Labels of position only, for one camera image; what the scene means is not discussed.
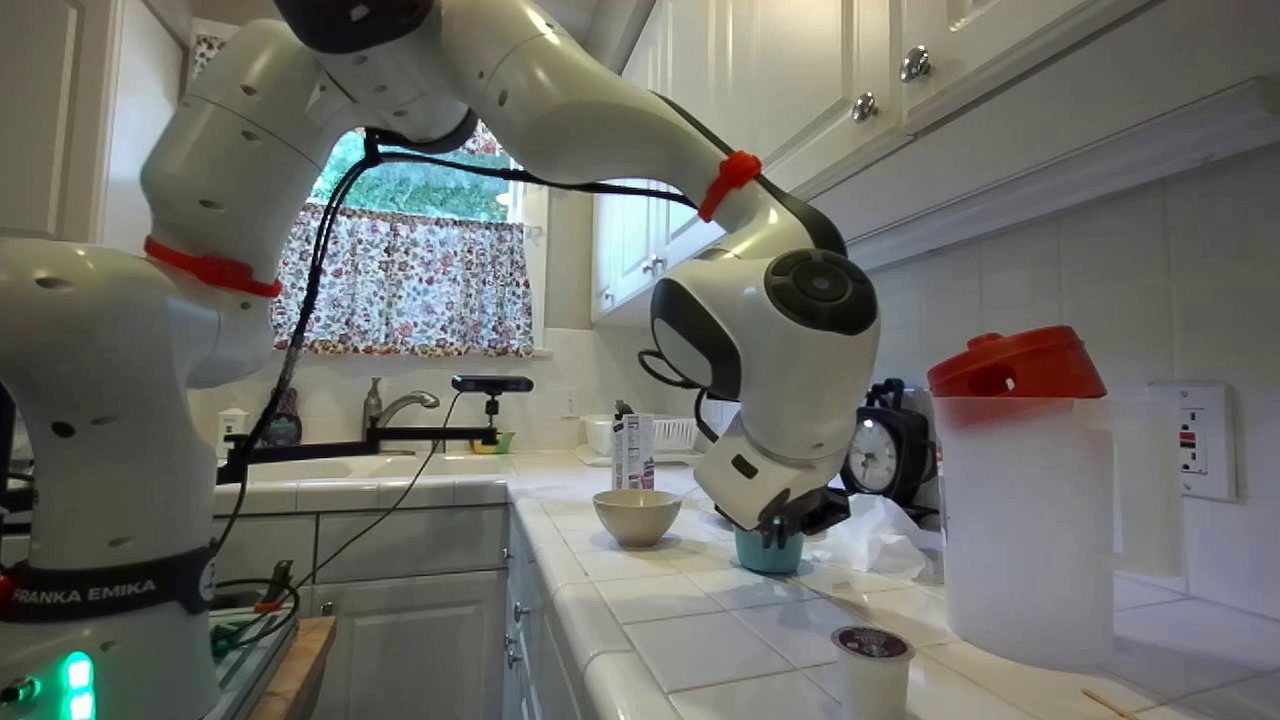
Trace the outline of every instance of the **cabinet handle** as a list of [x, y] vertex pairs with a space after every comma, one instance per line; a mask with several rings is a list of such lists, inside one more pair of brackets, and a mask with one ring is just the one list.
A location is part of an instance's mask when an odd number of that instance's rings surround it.
[[866, 125], [866, 120], [871, 120], [871, 115], [882, 115], [882, 103], [877, 103], [871, 93], [860, 93], [860, 95], [854, 100], [854, 120]]
[[901, 67], [898, 75], [901, 75], [906, 86], [915, 86], [915, 82], [925, 82], [929, 71], [932, 71], [929, 48], [915, 45], [915, 48], [909, 48], [906, 67]]

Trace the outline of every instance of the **floral curtain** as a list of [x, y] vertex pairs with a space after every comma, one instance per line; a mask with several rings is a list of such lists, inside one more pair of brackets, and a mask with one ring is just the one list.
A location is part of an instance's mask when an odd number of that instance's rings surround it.
[[[319, 210], [307, 205], [282, 262], [275, 343], [287, 343]], [[342, 213], [327, 239], [311, 352], [532, 357], [522, 224]]]

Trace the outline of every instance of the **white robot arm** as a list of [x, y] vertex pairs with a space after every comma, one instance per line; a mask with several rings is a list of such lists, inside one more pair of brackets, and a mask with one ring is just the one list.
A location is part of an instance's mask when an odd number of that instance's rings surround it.
[[831, 224], [753, 155], [618, 82], [528, 0], [275, 5], [287, 23], [245, 29], [163, 127], [143, 262], [0, 244], [0, 383], [42, 455], [31, 558], [0, 570], [0, 706], [22, 715], [62, 713], [68, 695], [26, 694], [68, 652], [96, 660], [96, 715], [212, 710], [217, 465], [186, 394], [270, 357], [287, 224], [349, 127], [458, 150], [482, 115], [543, 181], [648, 178], [691, 195], [730, 236], [660, 280], [654, 335], [681, 378], [741, 402], [697, 482], [736, 523], [798, 531], [845, 461], [877, 297]]

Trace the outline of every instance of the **red lid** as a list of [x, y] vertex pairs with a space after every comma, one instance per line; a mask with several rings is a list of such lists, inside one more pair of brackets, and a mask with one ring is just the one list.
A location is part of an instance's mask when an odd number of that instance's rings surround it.
[[1021, 335], [976, 335], [969, 352], [929, 367], [932, 398], [1110, 398], [1069, 325]]

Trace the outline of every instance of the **plastic pitcher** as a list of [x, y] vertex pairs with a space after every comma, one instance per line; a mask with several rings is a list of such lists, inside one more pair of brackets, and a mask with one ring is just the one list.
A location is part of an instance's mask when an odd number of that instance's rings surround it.
[[1101, 663], [1114, 652], [1114, 431], [1079, 335], [976, 335], [929, 389], [957, 635], [1025, 663]]

